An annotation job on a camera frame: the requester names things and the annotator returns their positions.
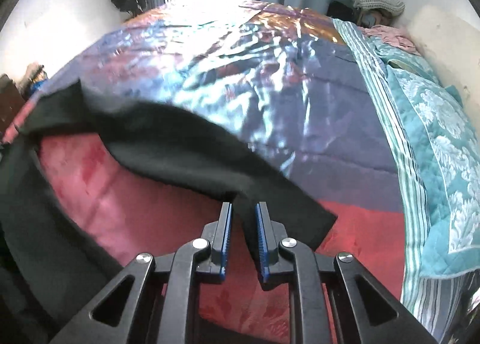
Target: triangular cutout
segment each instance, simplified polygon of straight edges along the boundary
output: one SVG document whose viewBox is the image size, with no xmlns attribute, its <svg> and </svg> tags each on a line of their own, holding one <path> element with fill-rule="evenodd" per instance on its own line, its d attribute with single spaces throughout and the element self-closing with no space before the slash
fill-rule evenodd
<svg viewBox="0 0 480 344">
<path fill-rule="evenodd" d="M 93 310 L 92 318 L 112 327 L 118 326 L 134 281 L 135 278 L 132 275 L 126 276 L 109 296 Z"/>
<path fill-rule="evenodd" d="M 397 318 L 397 312 L 363 276 L 357 276 L 355 282 L 371 326 L 379 326 Z"/>
</svg>

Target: black garment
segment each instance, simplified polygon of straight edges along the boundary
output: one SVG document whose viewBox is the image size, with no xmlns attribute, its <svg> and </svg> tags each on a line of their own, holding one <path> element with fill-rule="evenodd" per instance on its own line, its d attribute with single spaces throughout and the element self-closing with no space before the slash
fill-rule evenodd
<svg viewBox="0 0 480 344">
<path fill-rule="evenodd" d="M 6 243 L 33 296 L 59 328 L 121 269 L 62 212 L 40 169 L 36 146 L 42 136 L 78 132 L 97 132 L 132 172 L 232 202 L 254 258 L 253 211 L 261 200 L 289 236 L 313 249 L 335 221 L 222 127 L 170 105 L 93 93 L 78 81 L 40 99 L 0 162 Z"/>
</svg>

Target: red fabric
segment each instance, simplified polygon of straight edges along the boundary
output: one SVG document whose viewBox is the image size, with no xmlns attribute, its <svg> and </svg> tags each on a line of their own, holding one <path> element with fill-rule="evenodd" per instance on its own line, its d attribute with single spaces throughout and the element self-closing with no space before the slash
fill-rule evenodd
<svg viewBox="0 0 480 344">
<path fill-rule="evenodd" d="M 20 125 L 32 108 L 28 103 L 14 123 Z M 15 135 L 10 129 L 6 141 Z M 139 252 L 173 252 L 218 218 L 220 202 L 130 173 L 96 134 L 47 137 L 39 157 L 66 214 L 122 265 Z M 352 252 L 399 298 L 405 264 L 403 214 L 321 204 L 338 220 L 317 252 Z M 236 221 L 226 280 L 221 286 L 202 286 L 200 314 L 244 334 L 289 341 L 287 286 L 262 291 Z"/>
</svg>

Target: striped fabric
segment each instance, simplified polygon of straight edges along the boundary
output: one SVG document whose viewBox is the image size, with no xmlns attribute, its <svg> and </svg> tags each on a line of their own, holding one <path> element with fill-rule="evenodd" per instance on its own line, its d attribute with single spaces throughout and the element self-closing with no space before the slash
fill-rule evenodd
<svg viewBox="0 0 480 344">
<path fill-rule="evenodd" d="M 468 275 L 453 279 L 421 278 L 421 256 L 430 228 L 428 200 L 407 135 L 386 79 L 385 67 L 351 22 L 334 19 L 350 47 L 385 131 L 398 170 L 405 216 L 405 269 L 400 301 L 438 340 L 442 340 L 457 310 Z"/>
</svg>

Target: silver screw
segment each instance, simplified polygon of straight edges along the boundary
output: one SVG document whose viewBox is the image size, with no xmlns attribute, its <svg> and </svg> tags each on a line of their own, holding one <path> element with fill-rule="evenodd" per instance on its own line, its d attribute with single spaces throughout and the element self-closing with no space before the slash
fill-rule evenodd
<svg viewBox="0 0 480 344">
<path fill-rule="evenodd" d="M 203 248 L 206 248 L 208 246 L 208 241 L 205 239 L 195 239 L 191 242 L 191 244 L 194 248 L 202 250 Z"/>
<path fill-rule="evenodd" d="M 152 255 L 150 255 L 150 253 L 145 253 L 145 252 L 140 253 L 136 257 L 137 263 L 140 263 L 140 264 L 149 263 L 151 259 L 152 259 Z"/>
<path fill-rule="evenodd" d="M 341 262 L 350 263 L 353 260 L 353 255 L 349 252 L 340 252 L 338 258 Z"/>
<path fill-rule="evenodd" d="M 297 240 L 296 239 L 292 239 L 291 237 L 287 237 L 285 239 L 282 240 L 282 245 L 285 247 L 285 248 L 293 248 L 294 246 L 297 245 Z"/>
</svg>

